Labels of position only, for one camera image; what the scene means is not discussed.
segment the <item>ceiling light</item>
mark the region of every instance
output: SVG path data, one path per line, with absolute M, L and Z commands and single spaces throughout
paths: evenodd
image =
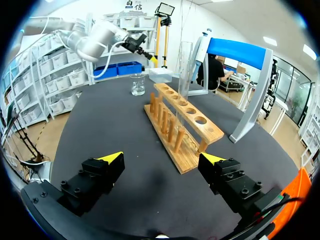
M 266 37 L 264 36 L 263 37 L 264 41 L 267 43 L 267 44 L 271 44 L 271 45 L 274 45 L 274 46 L 278 46 L 277 45 L 277 41 L 272 39 L 272 38 L 269 38 L 269 37 Z
M 233 0 L 211 0 L 213 3 L 219 3 L 219 2 L 229 2 Z
M 303 51 L 308 54 L 313 60 L 317 59 L 317 55 L 315 53 L 315 51 L 313 51 L 309 46 L 304 45 L 303 46 Z

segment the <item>black shirt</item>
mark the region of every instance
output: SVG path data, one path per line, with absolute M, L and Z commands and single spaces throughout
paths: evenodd
M 224 67 L 221 62 L 215 59 L 213 56 L 208 56 L 208 72 L 209 72 L 209 79 L 208 79 L 208 89 L 215 90 L 218 87 L 218 79 L 223 78 L 225 76 Z M 201 81 L 204 79 L 204 65 L 201 64 L 199 71 L 198 71 L 198 78 L 196 82 L 199 85 Z

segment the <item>wooden test tube rack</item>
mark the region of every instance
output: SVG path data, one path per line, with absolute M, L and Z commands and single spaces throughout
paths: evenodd
M 150 104 L 145 105 L 144 110 L 179 172 L 187 173 L 198 166 L 199 154 L 221 139 L 224 132 L 190 102 L 178 99 L 178 93 L 165 83 L 156 83 L 154 88 L 158 91 L 158 97 L 151 93 Z M 200 135 L 200 144 L 179 124 L 176 116 L 163 103 L 163 98 Z

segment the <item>tall glass cylinder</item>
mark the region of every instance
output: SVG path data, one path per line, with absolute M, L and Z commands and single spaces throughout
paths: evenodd
M 192 42 L 181 42 L 180 58 L 179 58 L 179 88 L 178 88 L 178 104 L 186 106 L 188 102 L 189 85 L 192 78 L 191 58 L 192 58 Z M 177 112 L 176 117 L 181 126 L 184 125 L 183 117 Z

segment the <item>wooden peg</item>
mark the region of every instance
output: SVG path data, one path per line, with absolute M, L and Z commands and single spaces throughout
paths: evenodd
M 160 92 L 159 92 L 158 99 L 159 99 L 159 103 L 163 102 L 163 96 L 162 96 L 162 94 Z
M 164 106 L 162 102 L 158 104 L 158 125 L 161 128 L 161 120 L 162 120 L 162 113 L 164 112 Z
M 184 134 L 185 134 L 185 128 L 180 127 L 178 131 L 178 135 L 176 136 L 176 141 L 175 141 L 174 150 L 173 150 L 175 153 L 179 151 L 182 140 L 184 139 Z
M 175 117 L 171 117 L 170 118 L 170 126 L 169 126 L 169 134 L 168 134 L 168 143 L 171 143 L 172 142 L 172 138 L 174 136 L 174 129 L 175 129 L 175 122 L 176 122 L 176 119 Z
M 152 92 L 150 94 L 150 113 L 154 112 L 154 107 L 155 107 L 155 93 Z
M 203 139 L 201 139 L 198 151 L 196 152 L 195 155 L 199 156 L 200 153 L 204 152 L 207 149 L 207 147 L 208 147 L 208 144 Z
M 162 133 L 167 133 L 167 123 L 168 123 L 168 109 L 163 111 L 163 122 L 162 122 Z
M 158 117 L 158 98 L 154 98 L 154 104 L 153 104 L 153 117 L 156 119 Z

